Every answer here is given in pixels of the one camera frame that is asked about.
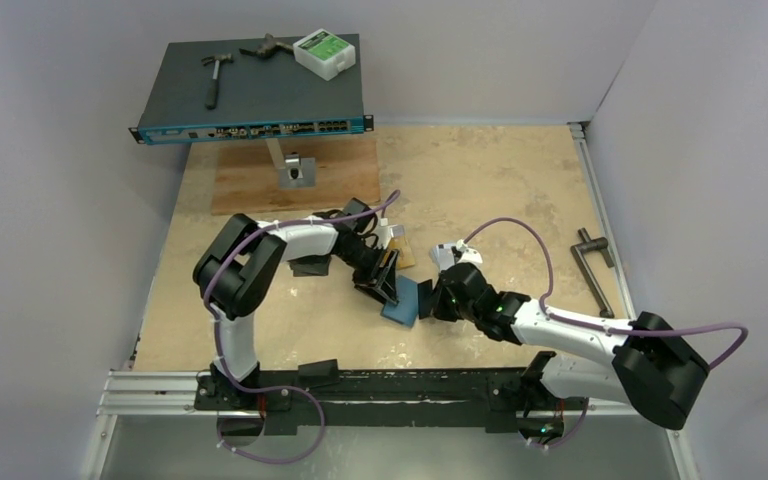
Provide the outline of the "blue leather card holder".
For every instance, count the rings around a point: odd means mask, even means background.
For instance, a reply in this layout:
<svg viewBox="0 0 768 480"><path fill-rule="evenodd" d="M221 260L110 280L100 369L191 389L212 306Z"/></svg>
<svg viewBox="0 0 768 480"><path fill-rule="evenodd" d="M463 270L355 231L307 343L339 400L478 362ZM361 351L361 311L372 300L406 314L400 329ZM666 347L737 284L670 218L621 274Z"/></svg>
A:
<svg viewBox="0 0 768 480"><path fill-rule="evenodd" d="M419 285L408 277L398 276L396 293L397 302L385 304L380 315L398 325L412 328L419 316Z"/></svg>

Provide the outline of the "orange credit card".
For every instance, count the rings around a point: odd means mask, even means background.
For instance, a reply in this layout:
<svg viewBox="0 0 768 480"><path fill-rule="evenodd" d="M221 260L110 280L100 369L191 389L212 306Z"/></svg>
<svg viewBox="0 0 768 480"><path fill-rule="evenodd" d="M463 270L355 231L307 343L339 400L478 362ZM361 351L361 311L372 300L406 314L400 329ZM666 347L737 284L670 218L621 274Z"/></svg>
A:
<svg viewBox="0 0 768 480"><path fill-rule="evenodd" d="M405 236L391 238L387 248L397 253L396 268L398 270L411 268L416 265L415 255Z"/></svg>

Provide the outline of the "black credit card stack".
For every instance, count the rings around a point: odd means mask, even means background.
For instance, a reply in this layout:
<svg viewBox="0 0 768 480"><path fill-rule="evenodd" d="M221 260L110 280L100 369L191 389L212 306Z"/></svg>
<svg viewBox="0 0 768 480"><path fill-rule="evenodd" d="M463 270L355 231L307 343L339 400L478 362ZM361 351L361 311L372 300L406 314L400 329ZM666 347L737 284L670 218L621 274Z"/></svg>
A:
<svg viewBox="0 0 768 480"><path fill-rule="evenodd" d="M329 275L330 256L303 257L289 262L294 277L325 277Z"/></svg>

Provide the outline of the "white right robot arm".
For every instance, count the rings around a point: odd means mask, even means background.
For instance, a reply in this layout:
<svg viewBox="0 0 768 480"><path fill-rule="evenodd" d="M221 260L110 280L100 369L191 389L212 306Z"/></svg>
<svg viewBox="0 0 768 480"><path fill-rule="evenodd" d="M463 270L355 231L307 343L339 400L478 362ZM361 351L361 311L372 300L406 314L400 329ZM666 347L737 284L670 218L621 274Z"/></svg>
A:
<svg viewBox="0 0 768 480"><path fill-rule="evenodd" d="M471 322L491 340L547 347L545 365L524 376L521 392L536 407L558 398L627 404L651 423L684 428L711 367L660 316L604 319L543 305L495 289L479 267L458 263L419 286L419 315Z"/></svg>

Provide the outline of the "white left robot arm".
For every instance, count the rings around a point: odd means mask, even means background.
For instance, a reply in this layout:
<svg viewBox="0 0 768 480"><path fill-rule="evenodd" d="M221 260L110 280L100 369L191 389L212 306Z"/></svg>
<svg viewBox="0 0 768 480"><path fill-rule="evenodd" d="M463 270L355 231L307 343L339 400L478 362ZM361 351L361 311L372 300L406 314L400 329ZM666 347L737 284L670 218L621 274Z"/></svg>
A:
<svg viewBox="0 0 768 480"><path fill-rule="evenodd" d="M355 289L383 305L397 303L398 255L367 242L368 226L385 208L353 198L341 210L297 220L258 222L235 214L227 221L192 278L212 317L213 365L224 376L219 395L232 408L247 408L257 399L254 313L282 264L336 256L352 268Z"/></svg>

